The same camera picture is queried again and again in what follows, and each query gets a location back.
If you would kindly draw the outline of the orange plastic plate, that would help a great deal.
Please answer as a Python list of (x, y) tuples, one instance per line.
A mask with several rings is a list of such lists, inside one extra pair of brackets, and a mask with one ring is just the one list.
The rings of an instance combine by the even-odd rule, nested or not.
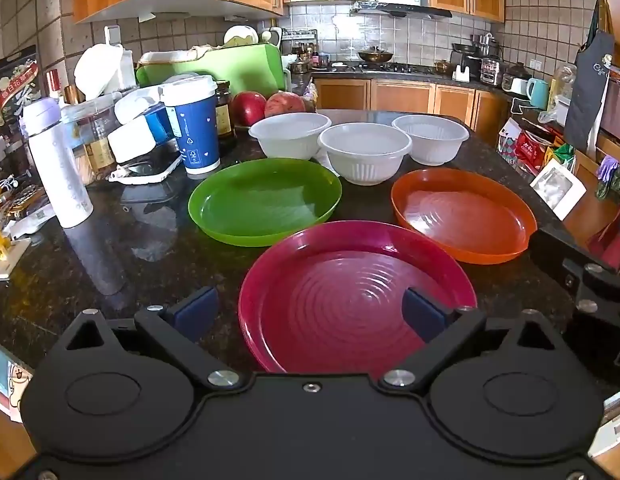
[(390, 192), (398, 222), (459, 262), (491, 266), (517, 258), (538, 229), (528, 205), (506, 186), (451, 168), (411, 171)]

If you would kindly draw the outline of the red plastic plate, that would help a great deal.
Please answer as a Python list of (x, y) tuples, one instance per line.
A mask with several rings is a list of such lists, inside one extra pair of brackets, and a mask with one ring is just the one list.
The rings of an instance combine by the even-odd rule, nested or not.
[(327, 222), (255, 261), (238, 320), (270, 373), (380, 376), (424, 344), (403, 319), (409, 288), (450, 309), (477, 304), (459, 263), (426, 236), (383, 222)]

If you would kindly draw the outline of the green plastic plate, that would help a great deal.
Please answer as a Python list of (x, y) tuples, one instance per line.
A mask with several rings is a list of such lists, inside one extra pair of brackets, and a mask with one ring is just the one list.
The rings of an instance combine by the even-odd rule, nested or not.
[(316, 162), (262, 158), (199, 183), (188, 200), (188, 214), (217, 242), (269, 247), (331, 218), (341, 198), (339, 177)]

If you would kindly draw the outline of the white bowl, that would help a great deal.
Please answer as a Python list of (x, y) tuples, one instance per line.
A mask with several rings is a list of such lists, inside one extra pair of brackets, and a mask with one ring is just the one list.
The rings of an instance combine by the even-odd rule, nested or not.
[(410, 136), (410, 156), (424, 166), (436, 167), (451, 162), (470, 138), (470, 129), (462, 122), (438, 115), (403, 115), (391, 125)]
[(248, 129), (267, 158), (309, 160), (319, 151), (319, 135), (332, 121), (318, 113), (288, 113), (256, 122)]
[(388, 125), (348, 122), (325, 129), (318, 137), (331, 167), (351, 184), (373, 186), (392, 178), (412, 139)]

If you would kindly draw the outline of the white tray with items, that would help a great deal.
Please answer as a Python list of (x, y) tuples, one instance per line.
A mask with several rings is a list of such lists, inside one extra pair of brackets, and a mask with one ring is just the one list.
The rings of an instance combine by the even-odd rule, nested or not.
[(150, 185), (164, 182), (180, 166), (179, 154), (152, 155), (138, 157), (123, 165), (118, 165), (106, 180), (122, 185)]

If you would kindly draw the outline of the red snack bag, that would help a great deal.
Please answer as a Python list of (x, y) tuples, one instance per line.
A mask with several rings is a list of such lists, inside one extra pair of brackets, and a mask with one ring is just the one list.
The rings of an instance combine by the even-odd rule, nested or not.
[(550, 144), (544, 139), (523, 130), (515, 142), (515, 156), (517, 160), (535, 176), (544, 166), (545, 152)]

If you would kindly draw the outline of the blue white tissue pack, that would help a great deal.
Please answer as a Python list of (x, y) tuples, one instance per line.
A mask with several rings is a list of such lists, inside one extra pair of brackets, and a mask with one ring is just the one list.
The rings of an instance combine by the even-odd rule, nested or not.
[(168, 113), (165, 105), (159, 103), (109, 133), (107, 141), (114, 159), (122, 165), (150, 153), (172, 138)]

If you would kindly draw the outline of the dark sauce jar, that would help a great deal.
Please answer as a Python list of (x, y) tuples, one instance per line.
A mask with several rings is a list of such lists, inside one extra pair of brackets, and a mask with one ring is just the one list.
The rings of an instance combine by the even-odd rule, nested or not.
[(217, 81), (216, 125), (219, 145), (232, 148), (236, 144), (236, 135), (231, 117), (230, 83), (227, 80)]

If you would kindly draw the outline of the dark red apple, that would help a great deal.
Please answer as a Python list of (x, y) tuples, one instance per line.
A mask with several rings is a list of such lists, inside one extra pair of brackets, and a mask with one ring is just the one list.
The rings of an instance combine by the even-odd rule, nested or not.
[(258, 93), (252, 91), (238, 92), (231, 101), (231, 115), (234, 124), (239, 127), (250, 127), (264, 118), (267, 100)]

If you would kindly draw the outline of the rice cooker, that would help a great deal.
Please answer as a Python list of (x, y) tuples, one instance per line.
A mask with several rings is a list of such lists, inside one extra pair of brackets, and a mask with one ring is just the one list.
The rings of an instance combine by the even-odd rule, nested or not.
[(517, 62), (511, 65), (502, 77), (501, 88), (504, 92), (514, 94), (514, 96), (527, 97), (528, 80), (531, 73), (526, 70), (523, 63)]

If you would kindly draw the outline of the dark hanging apron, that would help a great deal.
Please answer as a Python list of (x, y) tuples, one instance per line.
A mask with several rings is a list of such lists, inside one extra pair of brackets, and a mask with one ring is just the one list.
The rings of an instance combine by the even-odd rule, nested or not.
[(565, 140), (576, 150), (588, 150), (589, 136), (602, 106), (608, 69), (604, 58), (614, 54), (610, 10), (606, 0), (596, 0), (588, 36), (576, 55), (576, 79), (564, 125)]

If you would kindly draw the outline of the green cutting board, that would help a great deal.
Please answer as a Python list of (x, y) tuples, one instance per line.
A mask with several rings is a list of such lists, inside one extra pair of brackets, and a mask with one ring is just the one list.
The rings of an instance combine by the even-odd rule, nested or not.
[(215, 81), (229, 81), (232, 94), (255, 91), (270, 98), (287, 89), (281, 52), (270, 44), (146, 52), (135, 71), (141, 87), (163, 84), (170, 77), (183, 74), (210, 75)]

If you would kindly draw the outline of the wok on stove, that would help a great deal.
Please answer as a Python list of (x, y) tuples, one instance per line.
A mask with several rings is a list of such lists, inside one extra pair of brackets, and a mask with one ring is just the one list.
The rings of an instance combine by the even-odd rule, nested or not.
[(384, 64), (389, 62), (394, 54), (378, 47), (361, 50), (358, 52), (359, 58), (368, 64)]

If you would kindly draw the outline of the range hood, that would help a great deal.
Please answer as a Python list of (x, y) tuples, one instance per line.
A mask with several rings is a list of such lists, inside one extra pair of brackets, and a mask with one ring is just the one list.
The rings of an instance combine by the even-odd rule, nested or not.
[(406, 18), (408, 15), (421, 15), (431, 20), (452, 18), (452, 13), (449, 10), (431, 8), (430, 6), (414, 6), (413, 4), (384, 3), (377, 1), (356, 1), (350, 6), (349, 14), (387, 14), (393, 18)]

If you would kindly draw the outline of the white picture frame box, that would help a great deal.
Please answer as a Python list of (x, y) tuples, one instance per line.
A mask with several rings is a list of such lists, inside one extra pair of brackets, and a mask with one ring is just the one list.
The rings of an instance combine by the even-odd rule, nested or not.
[(550, 160), (530, 187), (560, 220), (565, 220), (586, 194), (583, 183), (557, 160)]

